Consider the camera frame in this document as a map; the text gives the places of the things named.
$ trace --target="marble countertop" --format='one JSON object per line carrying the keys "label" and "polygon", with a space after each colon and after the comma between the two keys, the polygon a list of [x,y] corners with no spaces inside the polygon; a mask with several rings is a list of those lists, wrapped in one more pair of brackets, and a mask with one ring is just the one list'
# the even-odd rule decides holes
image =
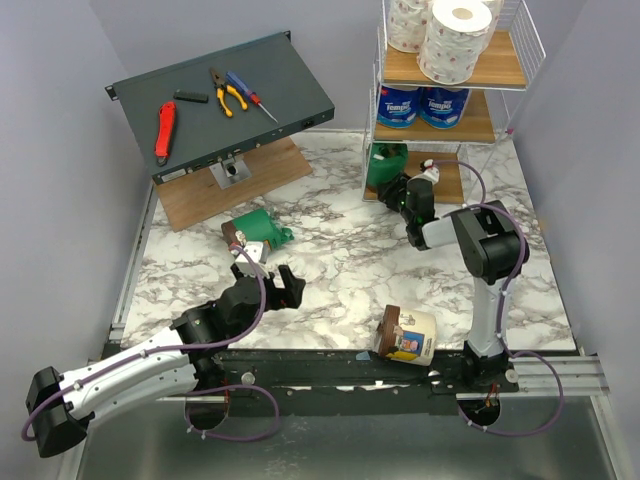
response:
{"label": "marble countertop", "polygon": [[[298,310],[267,312],[237,347],[372,348],[387,304],[436,316],[437,348],[460,349],[471,327],[473,281],[459,248],[419,252],[400,215],[361,200],[362,134],[308,132],[292,137],[313,173],[174,233],[162,205],[153,216],[122,346],[133,346],[184,310],[218,297],[234,282],[220,225],[264,207],[291,228],[295,240],[272,253],[268,266],[288,264],[307,281]],[[489,147],[468,147],[481,167]],[[562,305],[515,149],[498,146],[483,173],[488,200],[500,199],[521,222],[531,258],[523,267],[509,313],[513,349],[573,350]],[[469,193],[477,200],[478,190]],[[453,210],[438,205],[437,215]]]}

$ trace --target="orange-handled pliers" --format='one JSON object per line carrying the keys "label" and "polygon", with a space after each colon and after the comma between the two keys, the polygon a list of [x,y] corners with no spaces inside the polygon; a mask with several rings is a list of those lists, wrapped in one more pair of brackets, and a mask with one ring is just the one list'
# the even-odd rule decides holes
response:
{"label": "orange-handled pliers", "polygon": [[213,78],[213,83],[216,84],[216,97],[218,98],[218,105],[220,105],[220,109],[222,112],[229,118],[233,117],[233,112],[229,107],[227,107],[227,103],[224,100],[224,94],[229,93],[230,95],[236,97],[236,99],[240,102],[240,106],[243,110],[248,110],[249,105],[244,101],[242,95],[238,93],[238,91],[232,86],[229,85],[224,77],[221,77],[218,72],[216,72],[213,68],[209,69],[211,72],[211,78]]}

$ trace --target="blue-handled screwdriver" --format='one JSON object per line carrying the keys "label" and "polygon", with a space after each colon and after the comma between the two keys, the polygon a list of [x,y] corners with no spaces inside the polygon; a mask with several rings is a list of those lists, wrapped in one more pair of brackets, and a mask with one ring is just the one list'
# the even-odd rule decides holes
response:
{"label": "blue-handled screwdriver", "polygon": [[256,92],[252,91],[249,87],[247,87],[247,84],[244,83],[242,80],[240,80],[240,77],[238,77],[233,72],[227,72],[225,77],[227,78],[227,82],[229,82],[231,85],[236,87],[236,89],[240,90],[243,93],[243,95],[247,97],[247,100],[259,106],[262,110],[264,110],[264,113],[266,113],[267,115],[269,115],[269,117],[271,117],[271,119],[274,122],[278,123],[276,118],[269,113],[269,110],[267,110],[264,107],[264,105],[262,105],[262,100],[260,100],[260,97],[256,94]]}

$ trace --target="green bottle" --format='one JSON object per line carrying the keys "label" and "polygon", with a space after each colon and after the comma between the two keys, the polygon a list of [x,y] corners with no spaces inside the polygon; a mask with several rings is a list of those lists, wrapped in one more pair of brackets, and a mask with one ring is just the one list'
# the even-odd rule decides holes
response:
{"label": "green bottle", "polygon": [[248,242],[267,242],[270,250],[276,250],[294,239],[289,228],[273,221],[264,208],[235,218],[222,224],[222,235],[228,245],[238,243],[236,232],[241,231]]}
{"label": "green bottle", "polygon": [[404,143],[374,143],[369,152],[367,185],[377,187],[402,172],[409,161],[409,148]]}

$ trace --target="wooden shelf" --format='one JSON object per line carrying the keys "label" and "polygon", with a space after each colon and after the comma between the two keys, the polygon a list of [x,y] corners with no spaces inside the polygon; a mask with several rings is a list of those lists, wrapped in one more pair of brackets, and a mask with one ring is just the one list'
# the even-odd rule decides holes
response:
{"label": "wooden shelf", "polygon": [[311,173],[311,166],[290,137],[244,154],[251,177],[221,189],[207,167],[155,185],[174,232],[264,195]]}
{"label": "wooden shelf", "polygon": [[474,90],[467,110],[460,123],[448,130],[433,128],[421,118],[409,128],[390,128],[376,124],[373,136],[375,142],[476,142],[493,143],[496,141],[493,125],[489,116],[489,107],[484,92]]}
{"label": "wooden shelf", "polygon": [[[429,152],[409,152],[409,161],[404,169],[405,173],[411,177],[420,173],[420,164],[428,159],[433,160],[457,160],[455,153],[429,153]],[[462,180],[460,179],[460,167],[455,164],[445,164],[438,167],[440,169],[440,181],[433,188],[438,203],[464,203],[464,192],[462,190]],[[372,187],[367,187],[364,192],[365,200],[376,200],[376,191]]]}
{"label": "wooden shelf", "polygon": [[[382,83],[440,85],[425,77],[420,71],[415,53],[399,52],[390,45],[387,48]],[[517,90],[524,90],[527,87],[527,79],[520,67],[509,32],[497,31],[494,34],[489,47],[480,55],[473,75],[459,87]]]}

